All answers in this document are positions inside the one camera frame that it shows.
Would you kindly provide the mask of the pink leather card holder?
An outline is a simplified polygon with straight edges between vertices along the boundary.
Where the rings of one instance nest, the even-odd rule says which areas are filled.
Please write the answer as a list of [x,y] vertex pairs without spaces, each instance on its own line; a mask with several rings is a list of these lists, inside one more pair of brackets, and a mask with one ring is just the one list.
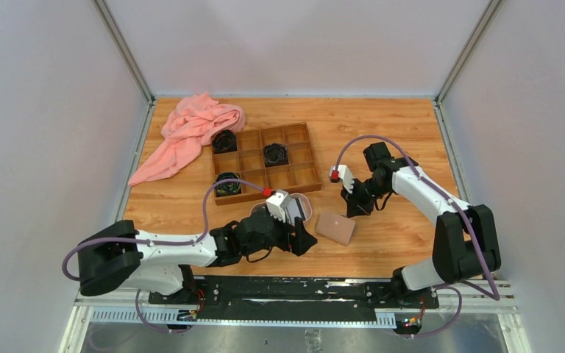
[[348,246],[355,233],[356,222],[343,215],[324,211],[320,214],[315,231],[342,246]]

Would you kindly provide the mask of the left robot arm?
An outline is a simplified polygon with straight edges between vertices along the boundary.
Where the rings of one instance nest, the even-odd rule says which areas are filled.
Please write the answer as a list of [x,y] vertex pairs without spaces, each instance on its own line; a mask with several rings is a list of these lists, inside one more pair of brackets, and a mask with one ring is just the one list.
[[206,235],[161,235],[118,221],[75,248],[79,292],[100,296],[118,288],[148,290],[189,303],[196,284],[188,267],[235,265],[255,252],[278,248],[297,257],[317,244],[303,220],[279,221],[260,209],[241,221],[213,228]]

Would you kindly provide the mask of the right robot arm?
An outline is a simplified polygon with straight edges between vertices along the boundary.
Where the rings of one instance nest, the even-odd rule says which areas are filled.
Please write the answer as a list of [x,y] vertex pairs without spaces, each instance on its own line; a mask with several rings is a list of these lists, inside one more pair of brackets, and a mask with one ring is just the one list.
[[435,227],[430,258],[394,270],[391,297],[400,307],[409,307],[420,291],[439,285],[465,283],[483,276],[489,290],[480,292],[497,300],[500,295],[492,274],[502,264],[494,214],[484,204],[472,205],[434,182],[405,151],[395,157],[395,143],[380,137],[363,150],[370,178],[361,181],[337,159],[329,178],[342,184],[341,196],[347,217],[371,215],[378,199],[394,194],[404,197]]

